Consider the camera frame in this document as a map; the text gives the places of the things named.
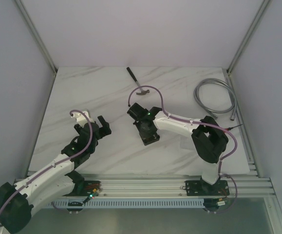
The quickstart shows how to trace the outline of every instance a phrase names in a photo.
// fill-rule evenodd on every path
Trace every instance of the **purple cable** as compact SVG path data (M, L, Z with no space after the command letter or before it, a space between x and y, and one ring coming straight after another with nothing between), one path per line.
M82 111L79 111L79 110L71 110L71 111L69 112L69 114L70 114L71 116L73 116L73 112L80 113L80 114L82 114L82 115L85 117L86 121L87 121L88 124L89 124L89 128L90 128L90 138L89 138L88 144L87 144L81 151L79 151L78 153L74 154L74 155L71 156L71 157L68 157L68 158L65 158L65 159L62 159L62 160L56 162L56 163L55 163L55 166L57 166L57 165L59 165L59 164L65 162L65 161L71 160L71 159L73 159L73 158L79 156L80 154L82 154L83 152L85 152L85 151L87 150L87 148L88 148L88 147L90 146L90 144L91 144L93 134L92 134L92 125L91 125L91 123L90 123L89 118L88 118ZM53 168L53 166L49 166L49 167L45 168L44 170L42 170L41 172L39 172L36 176L34 176L32 179L30 179L30 180L27 182L27 185L31 184L35 179L37 179L38 177L40 177L42 174L44 174L45 172L47 172L47 171L50 170L51 168ZM22 187L20 187L19 189L17 189L17 190L5 201L5 203L4 203L4 204L1 206L1 208L0 208L0 216L1 216L2 212L3 212L3 210L5 209L5 207L9 204L9 202L10 202L20 191L22 191L24 188L25 188L25 186L22 186Z
M174 116L172 116L170 113L168 113L168 112L165 110L165 107L164 107L164 98L162 97L161 92L160 92L157 88L155 88L155 87L153 87L153 86L150 86L150 85L142 85L142 86L140 86L140 87L135 88L135 89L132 90L132 92L130 93L129 98L128 98L128 106L129 106L129 107L131 106L131 105L130 105L130 99L131 99L132 94L133 94L136 90L138 90L139 88L152 88L152 89L154 89L154 90L156 90L156 91L158 92L158 94L159 94L159 96L160 96L160 99L161 99L161 109L162 109L162 111L164 112L164 114L165 114L166 116L168 116L169 118L172 118L172 119L174 119L174 120L184 122L184 123L191 123L190 120L188 120L188 119L181 119L181 118L178 118L178 117L174 117ZM220 177L225 177L225 176L230 177L231 180L233 181L234 185L235 185L235 190L236 190L235 199L234 199L234 202L232 203L232 205L230 205L230 207L227 208L227 209L224 210L224 211L216 212L216 214L223 213L223 212L225 212L225 211L228 211L228 210L235 204L236 199L237 199L237 196L238 196L238 189L237 189L237 185L236 185L235 180L234 180L230 175L228 175L228 174L220 175L220 173L221 173L221 167L222 167L222 160L225 159L225 158L227 158L228 156L232 155L232 154L236 151L237 146L238 146L237 139L235 138L235 136L234 136L232 133L230 133L228 130L226 130L226 129L224 129L224 128L221 128L220 126L217 126L217 125L214 125L214 124L210 124L210 123L197 122L197 121L193 121L192 124L204 125L204 126L208 126L208 127L212 127L212 128L219 129L219 130L221 130L221 131L223 131L223 132L229 134L230 137L234 140L234 143L235 143L234 149L233 149L231 152L229 152L228 154L226 154L226 155L224 155L223 157L220 158L219 168L218 168L218 174L219 174L219 176L220 176Z

